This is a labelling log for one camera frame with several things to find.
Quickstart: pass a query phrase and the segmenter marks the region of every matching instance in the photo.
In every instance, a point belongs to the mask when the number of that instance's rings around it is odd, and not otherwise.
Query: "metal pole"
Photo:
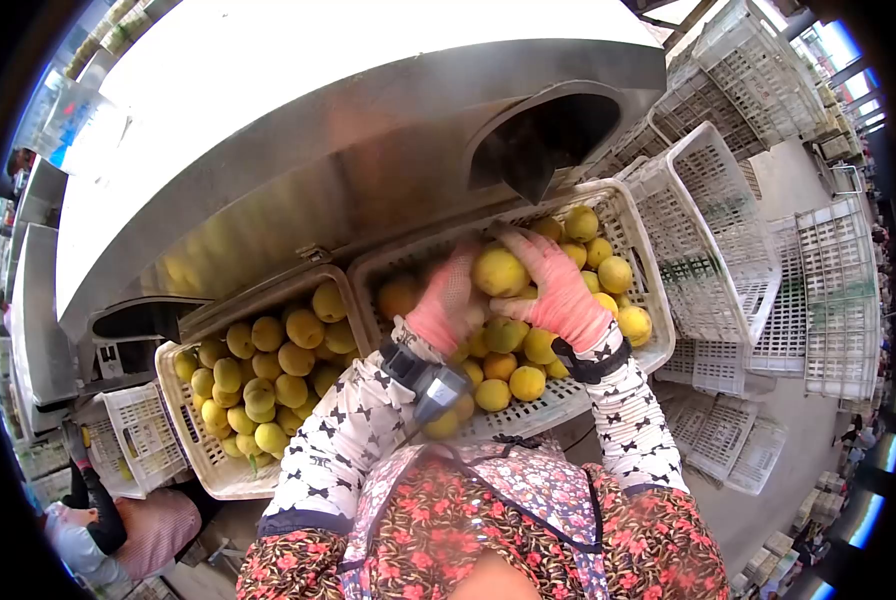
[[[855,98],[851,102],[844,105],[844,112],[851,113],[855,109],[860,109],[863,105],[872,102],[873,100],[879,100],[882,96],[881,88],[875,87],[873,90],[864,94],[859,98]]]
[[[858,56],[849,66],[844,67],[838,71],[838,73],[832,75],[829,84],[832,88],[836,88],[867,68],[868,62],[865,61],[865,57]]]
[[[878,116],[879,114],[885,114],[885,106],[878,106],[873,111],[866,112],[865,114],[858,116],[857,118],[855,118],[855,120],[868,121],[870,119],[874,119],[874,117]]]
[[[868,132],[870,132],[870,131],[873,130],[874,128],[876,128],[876,127],[880,127],[880,126],[882,126],[882,125],[885,125],[885,119],[878,119],[877,121],[875,121],[875,122],[872,123],[871,125],[868,125],[868,126],[865,126],[864,128],[859,129],[859,130],[858,130],[858,133],[861,134],[861,135],[863,136],[864,134],[867,134]]]
[[[790,42],[814,25],[817,20],[818,18],[811,11],[811,8],[805,8],[791,19],[788,27],[781,31],[781,37]]]

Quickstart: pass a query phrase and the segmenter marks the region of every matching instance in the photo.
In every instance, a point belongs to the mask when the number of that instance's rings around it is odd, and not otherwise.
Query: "concrete floor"
[[[761,187],[760,208],[768,221],[830,202],[830,187],[799,140],[790,140],[755,156],[751,165]],[[844,433],[849,423],[847,414],[837,412],[836,399],[805,396],[802,379],[778,379],[772,391],[752,400],[761,403],[765,414],[788,427],[785,446],[761,494],[749,496],[718,489],[692,473],[685,477],[702,517],[720,545],[729,577],[742,570],[768,535],[776,530],[788,532],[819,474],[835,470],[839,449],[831,446],[831,440]],[[573,463],[601,460],[598,440],[591,433],[593,425],[591,414],[583,414],[555,428]],[[204,534],[205,546],[214,550],[225,537],[239,549],[248,549],[254,541],[256,522],[267,504],[267,500],[229,503]],[[166,580],[183,597],[221,599],[234,594],[232,574],[205,563],[195,569],[179,564]]]

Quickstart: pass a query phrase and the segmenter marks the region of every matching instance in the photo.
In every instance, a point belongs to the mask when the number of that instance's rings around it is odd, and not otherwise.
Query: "arm sleeve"
[[[391,336],[421,358],[443,361],[400,318]],[[356,360],[298,428],[259,537],[302,528],[350,531],[366,477],[404,439],[414,410],[415,394],[385,375],[381,363],[378,351]]]
[[[581,360],[605,360],[619,351],[623,341],[618,322],[613,321],[591,349],[576,355]],[[682,456],[655,393],[648,387],[648,376],[634,356],[585,388],[591,398],[601,462],[618,478],[622,489],[632,493],[665,487],[687,493],[688,486],[682,479]]]
[[[128,532],[125,531],[125,523],[122,522],[122,516],[115,508],[115,502],[102,485],[102,480],[94,468],[89,466],[84,469],[81,477],[88,492],[87,508],[97,510],[97,521],[88,523],[85,529],[88,530],[98,549],[110,556],[129,538]]]

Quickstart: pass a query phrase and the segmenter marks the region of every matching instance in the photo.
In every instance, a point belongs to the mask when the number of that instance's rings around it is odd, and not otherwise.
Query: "floral shirt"
[[[691,495],[653,487],[628,497],[602,466],[584,469],[600,503],[611,598],[728,597],[721,554]],[[345,548],[343,536],[323,529],[262,537],[245,557],[238,600],[344,598]],[[370,592],[446,598],[486,550],[521,571],[542,598],[585,597],[567,543],[438,457],[410,467],[395,488],[366,560]]]
[[[392,337],[426,360],[444,360],[401,320]],[[626,347],[613,324],[576,358],[601,361]],[[378,352],[356,360],[292,438],[238,578],[239,599],[345,597],[342,571],[352,566],[343,558],[362,487],[413,426],[414,395],[380,364]],[[585,387],[602,465],[584,469],[600,503],[598,548],[612,597],[726,597],[722,559],[687,493],[646,375],[628,357]],[[372,531],[361,585],[378,597],[445,597],[486,549],[542,597],[585,596],[567,542],[427,450],[405,471]]]

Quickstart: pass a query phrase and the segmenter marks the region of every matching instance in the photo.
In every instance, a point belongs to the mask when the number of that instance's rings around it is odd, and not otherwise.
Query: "pink glove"
[[[558,244],[534,231],[493,222],[488,233],[525,265],[538,286],[536,299],[492,298],[492,312],[549,330],[571,344],[576,353],[590,351],[609,330],[613,318],[588,290],[575,261]]]
[[[428,289],[405,321],[422,340],[448,356],[474,330],[466,318],[471,297],[471,265],[481,251],[477,242],[462,240],[445,264],[431,276]]]

